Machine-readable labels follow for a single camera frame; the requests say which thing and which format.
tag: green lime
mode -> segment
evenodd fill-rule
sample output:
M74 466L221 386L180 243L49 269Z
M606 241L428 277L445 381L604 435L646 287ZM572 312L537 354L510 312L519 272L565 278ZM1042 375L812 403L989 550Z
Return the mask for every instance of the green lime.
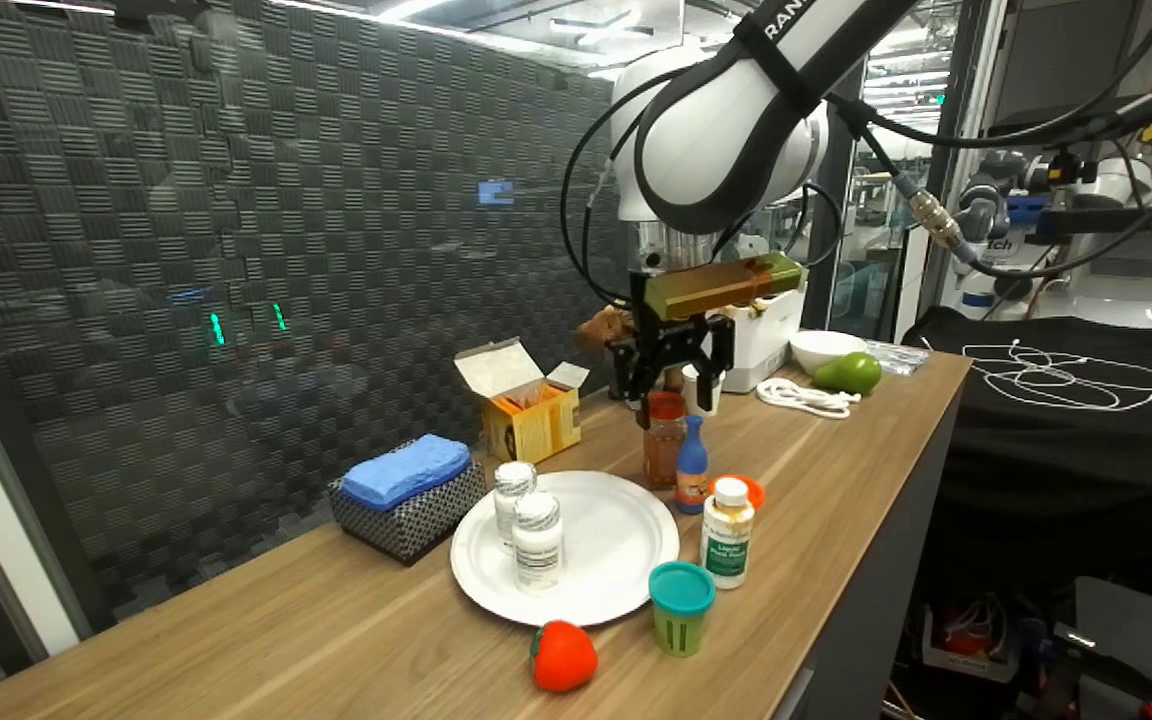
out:
M812 371L815 386L866 397L883 381L883 362L866 351L847 351Z

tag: blue sponge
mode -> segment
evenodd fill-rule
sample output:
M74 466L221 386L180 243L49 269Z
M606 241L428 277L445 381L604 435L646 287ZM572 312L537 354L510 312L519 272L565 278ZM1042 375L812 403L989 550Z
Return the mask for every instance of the blue sponge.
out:
M390 511L397 504L454 478L468 466L468 448L448 435L417 435L384 455L372 455L345 472L345 496Z

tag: white plate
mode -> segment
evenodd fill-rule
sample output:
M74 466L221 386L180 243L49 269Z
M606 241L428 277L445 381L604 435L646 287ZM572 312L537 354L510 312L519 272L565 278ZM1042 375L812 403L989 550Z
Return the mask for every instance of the white plate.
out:
M544 472L565 511L565 562L547 583L519 579L484 496L452 534L452 574L468 601L510 622L606 622L646 601L654 562L680 557L673 511L631 478L606 472Z

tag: condiment bottle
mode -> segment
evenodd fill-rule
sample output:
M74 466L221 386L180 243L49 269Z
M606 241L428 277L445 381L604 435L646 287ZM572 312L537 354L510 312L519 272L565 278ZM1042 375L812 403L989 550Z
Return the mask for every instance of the condiment bottle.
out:
M497 531L510 545L510 511L537 487L537 465L506 459L497 466L492 498L497 498Z
M696 516L702 508L702 472L707 472L707 448L699 441L702 415L688 415L688 435L674 459L674 478L673 478L673 504L684 516Z
M565 550L565 511L547 487L532 487L510 508L510 557L524 579L551 574Z
M707 567L716 589L737 589L743 579L750 516L748 487L737 475L719 475L702 498L699 526L699 567Z
M644 427L644 478L654 493L668 493L680 466L684 448L684 393L654 386L646 393L646 427Z

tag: green cup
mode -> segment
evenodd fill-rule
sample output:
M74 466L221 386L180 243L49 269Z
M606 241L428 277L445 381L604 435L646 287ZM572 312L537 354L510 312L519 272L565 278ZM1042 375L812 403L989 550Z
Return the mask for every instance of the green cup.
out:
M652 567L652 633L673 655L692 655L702 634L702 617L716 601L712 574L673 560Z

